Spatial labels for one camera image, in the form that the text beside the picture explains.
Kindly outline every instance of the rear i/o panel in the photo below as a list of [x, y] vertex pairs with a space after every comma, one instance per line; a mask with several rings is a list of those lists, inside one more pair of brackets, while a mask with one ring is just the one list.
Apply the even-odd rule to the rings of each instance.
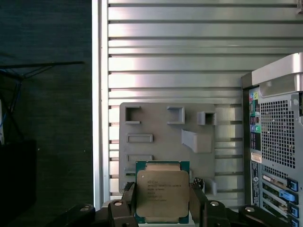
[[303, 53], [242, 77], [242, 86], [245, 202], [301, 227]]

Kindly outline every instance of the ventilation grille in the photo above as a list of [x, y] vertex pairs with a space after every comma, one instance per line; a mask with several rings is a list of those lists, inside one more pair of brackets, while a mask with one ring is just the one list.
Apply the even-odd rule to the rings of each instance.
[[283, 178], [283, 179], [286, 179], [288, 177], [288, 175], [286, 173], [283, 173], [279, 170], [270, 168], [268, 166], [263, 166], [263, 167], [264, 167], [263, 170], [265, 170], [266, 172], [268, 172], [272, 175], [278, 176], [278, 177]]
[[262, 157], [295, 168], [294, 112], [287, 100], [261, 104]]

